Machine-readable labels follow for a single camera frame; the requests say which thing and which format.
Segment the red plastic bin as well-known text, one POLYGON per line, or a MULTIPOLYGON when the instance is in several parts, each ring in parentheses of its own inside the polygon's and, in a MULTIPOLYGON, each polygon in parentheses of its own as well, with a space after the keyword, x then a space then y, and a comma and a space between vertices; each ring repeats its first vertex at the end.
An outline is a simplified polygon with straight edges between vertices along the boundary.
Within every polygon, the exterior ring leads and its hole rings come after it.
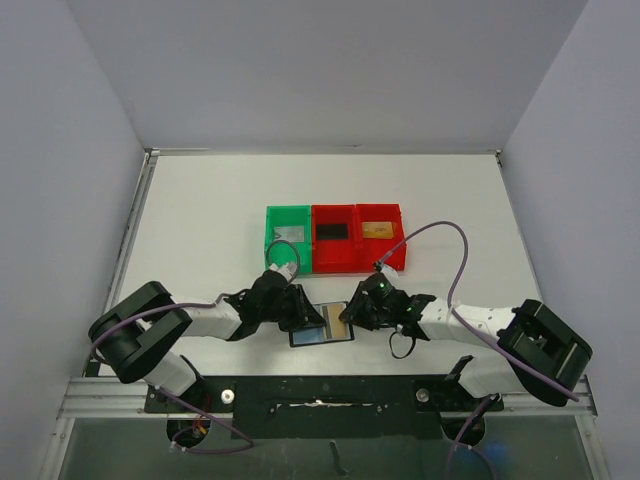
POLYGON ((355 206, 314 204, 311 215, 312 272, 355 273, 358 264, 355 206))
POLYGON ((361 234, 359 268, 374 270, 374 263, 405 237, 398 204, 356 204, 356 232, 361 234))

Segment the black leather card holder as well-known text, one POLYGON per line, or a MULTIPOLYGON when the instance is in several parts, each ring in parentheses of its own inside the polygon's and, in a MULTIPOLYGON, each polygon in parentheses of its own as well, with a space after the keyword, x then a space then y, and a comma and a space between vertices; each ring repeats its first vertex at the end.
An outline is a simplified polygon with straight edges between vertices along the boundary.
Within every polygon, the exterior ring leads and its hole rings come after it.
MULTIPOLYGON (((346 302, 329 302, 329 303, 343 303, 346 307, 346 302)), ((317 311, 324 317, 323 315, 323 307, 329 303, 320 303, 314 304, 314 307, 317 311)), ((324 344, 332 344, 332 343, 342 343, 342 342, 350 342, 355 340, 355 334, 353 330, 353 326, 349 325, 350 329, 350 338, 348 340, 339 341, 339 340, 328 340, 326 337, 326 327, 325 328, 312 328, 312 329, 304 329, 296 332, 289 333, 289 346, 291 348, 298 347, 307 347, 314 345, 324 345, 324 344)))

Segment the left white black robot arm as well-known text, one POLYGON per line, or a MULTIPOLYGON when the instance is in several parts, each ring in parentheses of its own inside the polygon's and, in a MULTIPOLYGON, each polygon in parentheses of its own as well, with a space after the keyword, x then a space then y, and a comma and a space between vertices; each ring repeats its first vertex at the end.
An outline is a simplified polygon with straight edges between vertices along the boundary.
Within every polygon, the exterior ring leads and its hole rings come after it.
POLYGON ((123 384, 143 380, 181 396, 200 381, 195 367, 172 351, 184 336, 236 342, 264 323, 286 333, 326 325, 293 278, 285 266, 269 268, 251 287, 210 303, 179 302, 160 282, 149 281, 91 325, 91 355, 123 384))

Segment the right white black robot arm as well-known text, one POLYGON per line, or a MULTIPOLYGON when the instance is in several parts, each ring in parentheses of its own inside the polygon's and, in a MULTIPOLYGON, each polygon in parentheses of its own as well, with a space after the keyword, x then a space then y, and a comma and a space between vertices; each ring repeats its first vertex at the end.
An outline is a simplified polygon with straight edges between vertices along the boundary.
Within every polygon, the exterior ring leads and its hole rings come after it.
POLYGON ((341 321, 374 331, 390 328, 414 342, 452 341, 484 347, 456 373, 473 398, 527 392, 563 407, 574 392, 593 349, 544 303, 527 299, 516 307, 455 306, 429 294, 409 295, 382 273, 361 281, 341 321))

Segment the green plastic bin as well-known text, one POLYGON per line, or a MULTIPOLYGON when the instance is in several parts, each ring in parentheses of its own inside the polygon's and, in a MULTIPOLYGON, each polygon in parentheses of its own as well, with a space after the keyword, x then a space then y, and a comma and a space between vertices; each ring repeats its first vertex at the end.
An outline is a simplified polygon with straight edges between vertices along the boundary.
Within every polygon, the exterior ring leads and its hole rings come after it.
POLYGON ((293 244, 298 252, 300 274, 310 274, 312 272, 311 220, 310 205, 267 206, 264 247, 268 249, 271 246, 271 250, 265 264, 281 265, 296 261, 296 254, 290 246, 274 243, 276 240, 284 240, 293 244))

